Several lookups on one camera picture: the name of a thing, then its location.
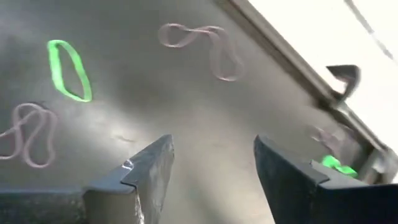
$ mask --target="rubber band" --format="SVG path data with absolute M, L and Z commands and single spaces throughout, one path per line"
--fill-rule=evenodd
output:
M 168 38 L 168 32 L 172 27 L 176 27 L 180 30 L 187 31 L 189 34 L 184 37 L 180 42 L 176 44 L 171 44 Z M 196 29 L 189 29 L 181 24 L 164 24 L 159 29 L 159 41 L 166 47 L 172 48 L 182 48 L 191 42 L 193 42 L 199 34 L 207 34 L 211 41 L 213 42 L 213 48 L 210 51 L 210 67 L 215 77 L 220 80 L 224 80 L 227 82 L 236 81 L 240 76 L 243 75 L 244 66 L 241 59 L 238 57 L 235 48 L 232 43 L 229 41 L 228 34 L 226 31 L 217 26 L 204 26 Z M 227 51 L 230 59 L 235 64 L 235 75 L 225 76 L 221 71 L 221 50 L 224 48 Z
M 80 79 L 81 85 L 83 87 L 83 98 L 70 93 L 63 83 L 62 78 L 62 65 L 59 57 L 59 50 L 57 45 L 62 46 L 69 54 L 77 72 L 77 75 Z M 60 91 L 65 96 L 69 96 L 70 98 L 79 101 L 79 102 L 90 102 L 93 99 L 93 95 L 91 93 L 90 81 L 86 75 L 83 62 L 78 54 L 78 52 L 66 41 L 64 40 L 50 40 L 47 44 L 47 49 L 49 51 L 49 62 L 51 69 L 52 81 L 54 83 L 55 88 Z
M 310 133 L 310 137 L 328 148 L 333 156 L 340 159 L 339 154 L 348 145 L 348 136 L 353 135 L 353 130 L 343 124 L 339 124 L 334 130 L 330 130 L 327 127 L 312 127 L 315 128 L 315 132 Z
M 336 169 L 342 174 L 348 175 L 350 177 L 356 177 L 357 172 L 349 166 L 342 166 L 340 161 L 331 155 L 327 155 L 322 159 L 322 165 L 332 169 Z
M 31 107 L 34 110 L 29 112 L 26 116 L 23 118 L 20 117 L 19 111 L 23 107 Z M 37 127 L 32 131 L 32 134 L 26 139 L 26 142 L 24 142 L 24 137 L 22 135 L 22 130 L 21 127 L 23 124 L 26 124 L 26 122 L 29 120 L 29 118 L 33 117 L 33 115 L 39 115 L 40 121 L 37 124 Z M 41 129 L 44 127 L 46 124 L 46 120 L 49 118 L 50 120 L 50 130 L 49 130 L 49 135 L 47 137 L 47 152 L 49 154 L 49 158 L 47 159 L 47 162 L 44 164 L 38 164 L 35 163 L 31 158 L 30 158 L 30 147 L 36 137 L 36 135 L 41 131 Z M 23 103 L 14 108 L 14 111 L 12 112 L 12 123 L 13 127 L 8 129 L 7 131 L 3 132 L 0 134 L 0 138 L 3 138 L 11 133 L 15 133 L 15 150 L 14 152 L 9 155 L 9 156 L 0 156 L 0 160 L 7 160 L 7 159 L 13 159 L 14 157 L 18 156 L 21 154 L 22 159 L 28 164 L 29 166 L 33 168 L 45 168 L 49 166 L 55 159 L 55 151 L 53 149 L 53 138 L 54 138 L 54 132 L 55 128 L 58 123 L 57 116 L 54 114 L 54 112 L 50 110 L 43 109 L 41 106 L 36 105 L 34 103 Z

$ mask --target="metal surface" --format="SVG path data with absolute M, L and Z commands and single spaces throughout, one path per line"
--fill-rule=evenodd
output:
M 1 161 L 8 187 L 84 185 L 133 156 L 163 133 L 174 136 L 176 155 L 162 224 L 273 223 L 252 153 L 257 133 L 307 159 L 326 149 L 306 133 L 308 125 L 333 121 L 313 98 L 230 13 L 210 0 L 3 0 L 0 2 L 0 127 L 19 103 L 34 101 L 60 118 L 56 162 L 31 169 L 20 159 Z M 210 72 L 208 40 L 185 49 L 159 44 L 167 22 L 221 26 L 245 63 L 234 83 Z M 79 52 L 93 89 L 91 103 L 55 90 L 47 41 L 68 41 Z M 61 53 L 66 85 L 80 93 L 70 59 Z M 45 159 L 43 139 L 33 148 Z M 0 140 L 1 152 L 12 138 Z

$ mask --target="green rubber band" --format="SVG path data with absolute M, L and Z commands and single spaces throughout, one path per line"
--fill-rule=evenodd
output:
M 334 158 L 331 155 L 327 155 L 322 160 L 322 165 L 336 169 L 337 171 L 341 172 L 342 174 L 348 175 L 350 177 L 356 177 L 357 172 L 349 166 L 342 166 L 340 161 Z
M 70 93 L 63 83 L 62 78 L 62 65 L 59 57 L 59 50 L 57 45 L 62 46 L 69 54 L 72 62 L 75 66 L 75 70 L 80 79 L 81 85 L 83 86 L 83 98 Z M 49 62 L 51 69 L 52 81 L 54 83 L 55 88 L 63 93 L 65 96 L 69 96 L 70 98 L 79 101 L 79 102 L 90 102 L 93 99 L 93 95 L 91 93 L 90 81 L 85 72 L 85 68 L 83 67 L 83 62 L 81 62 L 81 58 L 77 51 L 66 41 L 64 40 L 50 40 L 47 43 L 47 49 L 49 50 Z

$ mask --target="metal jaw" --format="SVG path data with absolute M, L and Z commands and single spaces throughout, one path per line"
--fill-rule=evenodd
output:
M 254 156 L 276 224 L 398 222 L 398 185 L 368 185 L 302 162 L 265 136 L 254 141 Z
M 0 189 L 0 222 L 157 224 L 173 161 L 165 135 L 83 188 Z

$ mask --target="gray surface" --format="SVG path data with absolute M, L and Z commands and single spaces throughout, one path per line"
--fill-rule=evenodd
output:
M 158 28 L 216 25 L 233 37 L 246 65 L 235 83 L 217 80 L 208 64 L 210 41 L 184 49 L 161 46 Z M 51 82 L 48 40 L 79 51 L 93 88 L 92 103 L 74 102 Z M 79 92 L 70 60 L 67 85 Z M 325 150 L 306 134 L 326 125 L 310 96 L 272 57 L 210 0 L 3 0 L 0 2 L 0 122 L 34 101 L 56 112 L 57 161 L 33 170 L 21 160 L 1 161 L 1 186 L 56 187 L 89 183 L 162 134 L 175 139 L 175 164 L 162 224 L 272 223 L 257 179 L 252 142 L 268 134 L 306 158 Z M 42 142 L 35 146 L 40 159 Z M 0 140 L 2 152 L 12 138 Z

